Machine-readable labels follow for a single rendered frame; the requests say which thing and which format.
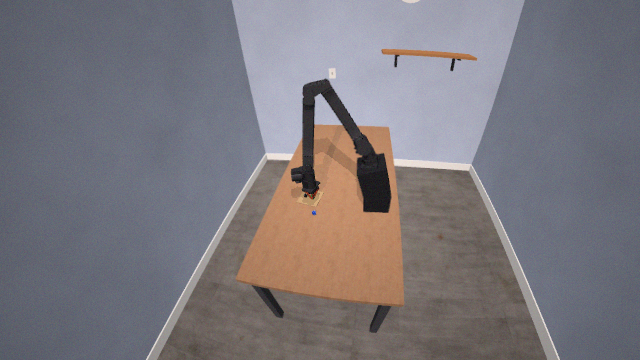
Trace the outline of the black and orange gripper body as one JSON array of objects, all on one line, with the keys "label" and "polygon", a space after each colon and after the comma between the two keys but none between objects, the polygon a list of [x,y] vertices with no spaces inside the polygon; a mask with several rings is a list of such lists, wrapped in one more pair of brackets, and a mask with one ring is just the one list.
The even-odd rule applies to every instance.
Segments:
[{"label": "black and orange gripper body", "polygon": [[319,188],[318,185],[320,184],[320,182],[316,181],[315,179],[313,181],[310,181],[310,182],[306,181],[306,182],[307,182],[307,185],[308,185],[308,189],[302,188],[302,191],[303,192],[308,192],[309,194],[313,195],[317,191],[317,189]]}]

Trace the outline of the tan square mat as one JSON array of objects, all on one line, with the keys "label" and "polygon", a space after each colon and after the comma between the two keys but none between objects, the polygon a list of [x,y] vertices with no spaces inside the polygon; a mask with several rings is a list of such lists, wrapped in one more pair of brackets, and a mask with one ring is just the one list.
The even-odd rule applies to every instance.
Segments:
[{"label": "tan square mat", "polygon": [[304,193],[305,192],[302,192],[302,194],[300,195],[300,197],[297,200],[297,203],[306,204],[306,205],[310,205],[310,206],[314,206],[314,207],[316,207],[318,205],[322,195],[324,194],[324,192],[318,191],[316,193],[315,198],[312,200],[312,199],[310,199],[309,196],[307,196],[307,198],[304,197]]}]

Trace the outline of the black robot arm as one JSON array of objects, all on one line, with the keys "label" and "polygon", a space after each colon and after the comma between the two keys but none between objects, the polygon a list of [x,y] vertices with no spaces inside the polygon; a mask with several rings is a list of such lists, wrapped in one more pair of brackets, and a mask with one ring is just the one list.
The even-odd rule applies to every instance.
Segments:
[{"label": "black robot arm", "polygon": [[[312,83],[312,85],[311,85]],[[317,84],[316,84],[317,83]],[[344,104],[334,91],[328,79],[309,82],[303,86],[303,118],[302,118],[302,138],[303,138],[303,159],[302,166],[291,169],[292,181],[297,184],[302,183],[303,188],[308,189],[306,181],[315,179],[314,173],[314,117],[315,98],[322,94],[329,106],[332,108],[342,125],[349,133],[353,144],[355,144],[356,154],[362,156],[361,170],[377,170],[380,155],[375,154],[374,148],[369,143],[367,137],[362,134],[345,108]],[[311,106],[307,106],[311,105]],[[372,150],[372,151],[371,151]],[[371,152],[371,153],[370,153]],[[370,153],[370,154],[369,154]],[[377,158],[378,157],[378,158]],[[364,167],[364,168],[363,168]],[[366,168],[365,168],[366,167]],[[306,181],[305,181],[306,180]]]}]

